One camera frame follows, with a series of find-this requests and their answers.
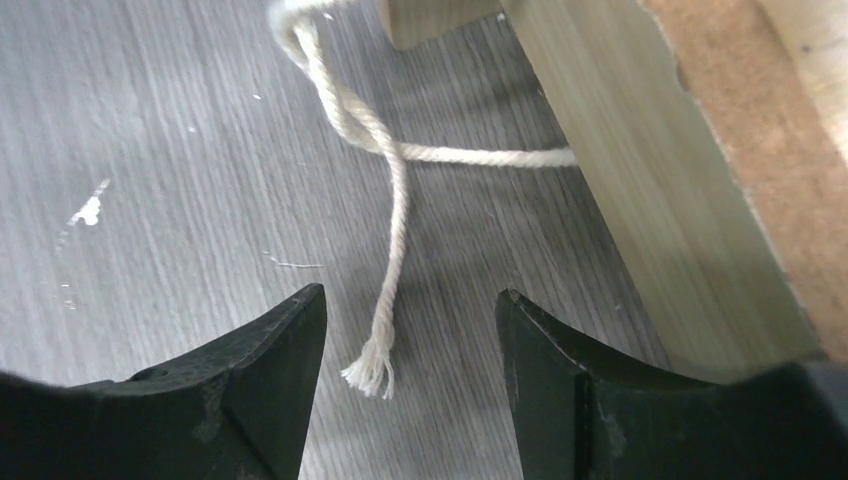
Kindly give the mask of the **wooden pet bed frame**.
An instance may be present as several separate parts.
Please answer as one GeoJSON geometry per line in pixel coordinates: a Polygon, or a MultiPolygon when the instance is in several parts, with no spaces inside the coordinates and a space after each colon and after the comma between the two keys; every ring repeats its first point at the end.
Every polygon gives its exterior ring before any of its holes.
{"type": "Polygon", "coordinates": [[[502,11],[675,371],[847,358],[843,1],[381,1],[399,49],[502,11]]]}

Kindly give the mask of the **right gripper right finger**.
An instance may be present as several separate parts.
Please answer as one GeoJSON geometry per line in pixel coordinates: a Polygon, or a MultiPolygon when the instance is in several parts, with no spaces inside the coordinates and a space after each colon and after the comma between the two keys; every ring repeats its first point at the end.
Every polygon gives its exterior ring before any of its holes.
{"type": "Polygon", "coordinates": [[[641,362],[514,290],[496,321],[527,479],[843,479],[847,367],[727,384],[641,362]]]}

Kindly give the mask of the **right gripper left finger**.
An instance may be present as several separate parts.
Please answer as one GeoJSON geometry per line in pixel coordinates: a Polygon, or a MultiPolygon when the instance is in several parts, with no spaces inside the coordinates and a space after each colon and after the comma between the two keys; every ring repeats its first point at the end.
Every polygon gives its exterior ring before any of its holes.
{"type": "Polygon", "coordinates": [[[310,284],[241,327],[127,380],[1,376],[5,479],[294,479],[327,309],[310,284]]]}

